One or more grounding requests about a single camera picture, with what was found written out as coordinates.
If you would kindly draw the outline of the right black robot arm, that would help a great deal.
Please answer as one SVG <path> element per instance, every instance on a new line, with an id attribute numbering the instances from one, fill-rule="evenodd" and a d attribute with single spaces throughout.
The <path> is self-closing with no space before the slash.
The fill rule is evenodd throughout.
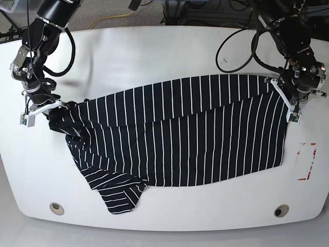
<path id="1" fill-rule="evenodd" d="M 27 127 L 34 126 L 38 114 L 48 115 L 52 109 L 64 105 L 59 95 L 52 93 L 57 83 L 52 77 L 67 74 L 75 60 L 76 45 L 67 28 L 68 22 L 80 7 L 80 1 L 44 1 L 36 13 L 36 19 L 29 22 L 23 32 L 22 45 L 10 66 L 12 77 L 23 85 L 25 110 L 20 116 L 20 123 Z M 65 32 L 71 42 L 70 62 L 62 72 L 53 72 L 45 66 L 59 44 L 60 34 Z"/>

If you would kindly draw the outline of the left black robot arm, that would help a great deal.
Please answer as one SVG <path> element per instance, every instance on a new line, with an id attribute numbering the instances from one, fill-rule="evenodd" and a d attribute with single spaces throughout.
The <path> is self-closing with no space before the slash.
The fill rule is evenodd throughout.
<path id="1" fill-rule="evenodd" d="M 311 92 L 318 92 L 324 85 L 326 69 L 318 62 L 310 46 L 311 37 L 307 26 L 298 17 L 295 8 L 286 1 L 247 1 L 255 17 L 256 33 L 251 41 L 251 55 L 235 73 L 255 60 L 261 67 L 279 74 L 278 83 L 290 94 L 290 103 L 299 104 Z M 259 37 L 269 32 L 277 50 L 284 56 L 284 67 L 273 67 L 257 56 Z"/>

